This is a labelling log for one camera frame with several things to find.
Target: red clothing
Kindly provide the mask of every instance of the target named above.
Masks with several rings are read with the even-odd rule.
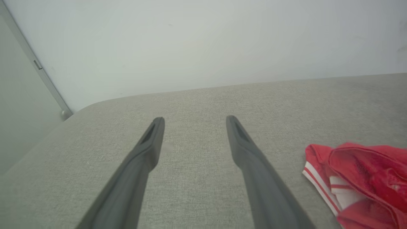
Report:
[[[345,228],[407,229],[407,150],[309,145],[303,174]]]

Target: white wall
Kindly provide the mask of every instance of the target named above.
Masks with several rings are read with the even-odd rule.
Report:
[[[4,0],[68,106],[407,72],[406,0]]]

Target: white stripe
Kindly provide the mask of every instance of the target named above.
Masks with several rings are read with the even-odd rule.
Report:
[[[344,189],[344,188],[332,188],[331,191],[332,191],[332,194],[337,196],[338,194],[352,193],[355,190],[354,189]]]
[[[347,185],[350,186],[349,183],[342,179],[339,176],[330,176],[329,177],[329,183],[331,183],[332,185]]]
[[[305,167],[310,171],[310,173],[315,177],[317,182],[321,185],[321,187],[324,189],[326,194],[331,198],[332,202],[338,207],[340,211],[342,211],[341,205],[339,205],[338,200],[336,199],[335,195],[331,193],[331,190],[326,186],[324,180],[321,178],[317,170],[312,166],[311,163],[308,161],[305,163]]]
[[[364,196],[356,191],[344,193],[344,194],[337,194],[336,197],[338,198],[338,201],[341,204],[342,209],[345,209],[356,202],[367,199],[366,196]]]
[[[315,182],[315,180],[308,174],[307,171],[302,171],[302,174],[315,186],[319,194],[321,195],[322,199],[324,199],[325,203],[328,205],[328,207],[331,209],[332,213],[337,216],[338,212],[336,211],[335,207],[331,204],[329,199],[326,197],[325,193],[322,191],[322,189],[319,188],[319,185]]]

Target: door frame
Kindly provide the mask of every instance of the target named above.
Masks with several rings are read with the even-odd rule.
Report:
[[[10,28],[12,34],[16,38],[18,44],[20,47],[23,49],[24,53],[26,56],[31,60],[31,65],[33,68],[37,71],[39,77],[41,80],[44,82],[45,86],[48,88],[50,91],[51,95],[54,97],[54,99],[57,101],[58,105],[61,107],[61,117],[63,120],[68,119],[70,116],[72,116],[72,111],[69,109],[69,107],[66,105],[65,101],[59,94],[58,90],[55,88],[54,84],[50,80],[49,76],[45,72],[44,68],[42,67],[41,63],[35,56],[33,50],[27,43],[27,40],[21,33],[20,29],[18,28],[18,25],[14,21],[13,17],[10,14],[10,11],[7,9],[6,5],[4,4],[3,0],[0,0],[0,16],[4,18],[6,21],[7,26]]]

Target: gray upholstery fabric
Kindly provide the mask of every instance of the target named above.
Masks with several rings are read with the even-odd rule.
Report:
[[[407,147],[407,74],[280,81],[139,95],[93,104],[1,178],[1,228],[75,227],[158,116],[166,121],[140,228],[253,228],[225,118],[237,116],[318,228],[339,228],[301,174],[304,149],[346,141]]]

